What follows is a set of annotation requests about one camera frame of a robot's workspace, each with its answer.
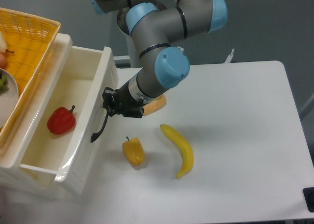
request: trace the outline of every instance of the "wicker basket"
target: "wicker basket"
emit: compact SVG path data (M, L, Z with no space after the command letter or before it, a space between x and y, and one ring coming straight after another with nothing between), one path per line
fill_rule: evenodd
M27 99L40 77L44 60L53 40L60 29L60 23L0 8L0 31L3 33L8 49L14 53L5 53L6 71L16 80L19 88L19 100L0 131L0 148L12 130L17 117L27 104Z

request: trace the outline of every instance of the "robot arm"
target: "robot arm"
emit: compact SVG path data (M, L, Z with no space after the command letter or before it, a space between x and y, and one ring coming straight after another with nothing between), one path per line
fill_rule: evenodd
M159 11L155 0L94 0L105 11L129 6L130 36L143 68L120 89L106 88L104 105L109 116L143 115L142 107L177 86L189 73L189 61L171 43L219 29L227 22L224 0L176 0L174 8Z

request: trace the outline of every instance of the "white plate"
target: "white plate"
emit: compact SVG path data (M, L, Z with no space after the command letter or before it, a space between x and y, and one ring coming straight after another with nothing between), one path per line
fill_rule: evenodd
M14 78L7 71L0 69L3 76L6 76L9 90L0 92L0 128L5 124L12 114L18 99L19 89Z

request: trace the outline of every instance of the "red bell pepper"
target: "red bell pepper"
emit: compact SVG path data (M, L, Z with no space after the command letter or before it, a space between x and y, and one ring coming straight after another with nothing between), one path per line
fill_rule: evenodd
M56 135L61 135L73 128L76 122L73 115L74 108L75 106L73 105L70 110L65 107L56 109L47 122L49 131Z

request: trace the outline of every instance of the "banana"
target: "banana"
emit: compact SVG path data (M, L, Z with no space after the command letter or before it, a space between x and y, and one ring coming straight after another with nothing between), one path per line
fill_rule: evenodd
M160 129L165 134L165 136L168 137L180 149L182 155L182 166L181 170L176 175L176 178L180 179L193 168L194 158L192 148L186 139L171 126L161 124Z

